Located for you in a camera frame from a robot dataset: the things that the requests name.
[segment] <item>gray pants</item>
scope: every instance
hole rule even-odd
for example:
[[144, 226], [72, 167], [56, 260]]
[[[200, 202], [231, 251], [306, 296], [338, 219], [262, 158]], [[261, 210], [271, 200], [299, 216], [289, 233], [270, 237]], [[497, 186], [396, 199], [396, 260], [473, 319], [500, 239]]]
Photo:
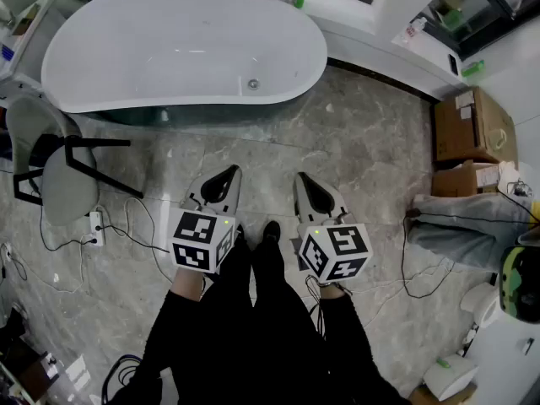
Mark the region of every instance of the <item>gray pants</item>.
[[[512, 199], [531, 210], [530, 199], [521, 197]], [[417, 195], [412, 208], [417, 208], [423, 213], [516, 222], [531, 221], [525, 209], [516, 206], [498, 193], [460, 198]], [[422, 214], [414, 220], [408, 241], [446, 256], [452, 261], [498, 272], [503, 251], [513, 246], [517, 238], [527, 231], [527, 224], [485, 222]]]

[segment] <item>marble floor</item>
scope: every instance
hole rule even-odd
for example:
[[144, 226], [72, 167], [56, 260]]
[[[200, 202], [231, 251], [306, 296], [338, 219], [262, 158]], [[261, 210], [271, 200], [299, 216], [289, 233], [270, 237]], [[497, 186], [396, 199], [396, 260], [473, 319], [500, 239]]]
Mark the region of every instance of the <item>marble floor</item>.
[[[366, 223], [375, 251], [365, 273], [346, 286], [381, 373], [408, 395], [437, 357], [459, 349], [473, 323], [459, 302], [487, 278], [456, 266], [429, 298], [413, 300], [403, 289], [402, 217], [413, 195], [430, 190], [429, 104], [374, 79], [328, 67], [313, 89], [287, 104], [219, 109], [206, 113], [204, 107], [171, 107], [151, 128], [82, 116], [76, 120], [86, 137], [132, 140], [131, 148], [101, 148], [94, 154], [100, 170], [143, 189], [157, 246], [165, 244], [169, 207], [184, 197], [192, 179], [218, 165], [238, 164], [243, 170], [238, 218], [247, 237], [255, 244], [269, 219], [282, 225], [286, 278], [308, 307], [314, 302], [304, 284], [306, 273], [298, 271], [289, 242], [298, 224], [294, 174], [303, 170], [338, 187], [357, 220]], [[10, 167], [0, 163], [3, 170]], [[39, 235], [40, 209], [14, 200], [9, 173], [0, 172], [0, 192], [0, 242], [12, 245], [28, 272], [23, 281], [7, 264], [8, 278], [0, 289], [3, 313], [12, 301], [21, 301], [30, 315], [27, 340], [52, 352], [60, 368], [73, 362], [81, 366], [82, 356], [84, 380], [63, 375], [51, 389], [53, 403], [97, 404], [114, 361], [126, 353], [142, 355], [169, 284], [150, 250], [110, 229], [103, 248], [83, 248], [82, 264], [78, 245], [46, 251]], [[130, 227], [136, 238], [149, 243], [149, 218], [136, 202], [126, 204], [126, 217], [127, 199], [101, 185], [100, 205], [110, 221]], [[59, 245], [89, 233], [89, 221], [58, 228], [45, 218], [43, 232], [49, 246]], [[172, 277], [170, 261], [157, 255]], [[412, 278], [408, 287], [414, 293], [430, 291], [450, 266], [440, 256], [407, 246], [405, 274]], [[254, 286], [251, 292], [255, 298]]]

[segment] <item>bathtub drain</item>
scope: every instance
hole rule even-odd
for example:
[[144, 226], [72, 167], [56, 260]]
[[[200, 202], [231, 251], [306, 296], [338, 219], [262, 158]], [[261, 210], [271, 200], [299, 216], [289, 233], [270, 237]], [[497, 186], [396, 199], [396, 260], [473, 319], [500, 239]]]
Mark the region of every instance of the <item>bathtub drain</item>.
[[257, 90], [259, 88], [259, 80], [254, 78], [254, 79], [250, 79], [248, 82], [247, 82], [247, 86], [251, 89], [251, 90]]

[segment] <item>black chair leg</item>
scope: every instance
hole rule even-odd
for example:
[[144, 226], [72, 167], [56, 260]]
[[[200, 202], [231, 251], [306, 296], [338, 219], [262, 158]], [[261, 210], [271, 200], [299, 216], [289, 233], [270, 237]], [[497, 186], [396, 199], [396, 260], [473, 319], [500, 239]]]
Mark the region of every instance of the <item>black chair leg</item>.
[[129, 193], [130, 195], [133, 195], [137, 198], [143, 198], [144, 195], [140, 191], [136, 191], [132, 187], [129, 187], [127, 185], [124, 185], [123, 183], [120, 183], [119, 181], [109, 177], [108, 175], [105, 175], [98, 170], [95, 170], [94, 168], [87, 166], [86, 164], [83, 164], [82, 162], [76, 160], [73, 157], [73, 148], [76, 147], [113, 147], [113, 146], [120, 146], [120, 147], [127, 147], [131, 145], [131, 141], [126, 139], [98, 139], [98, 138], [79, 138], [79, 137], [67, 137], [65, 142], [65, 150], [66, 150], [66, 164], [67, 166], [70, 166], [71, 168], [82, 172], [83, 174], [92, 177], [96, 180], [103, 181], [107, 185], [111, 185], [115, 187], [116, 189], [119, 189], [125, 193]]

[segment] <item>chair seat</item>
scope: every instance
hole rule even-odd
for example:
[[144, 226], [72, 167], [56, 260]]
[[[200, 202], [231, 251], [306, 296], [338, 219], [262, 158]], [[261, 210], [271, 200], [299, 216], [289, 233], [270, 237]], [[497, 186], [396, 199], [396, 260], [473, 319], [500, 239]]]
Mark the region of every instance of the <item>chair seat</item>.
[[[89, 148], [74, 148], [73, 157], [95, 169], [95, 159]], [[63, 146], [46, 161], [41, 180], [41, 198], [49, 224], [66, 225], [82, 218], [95, 207], [99, 197], [96, 179], [66, 165]]]

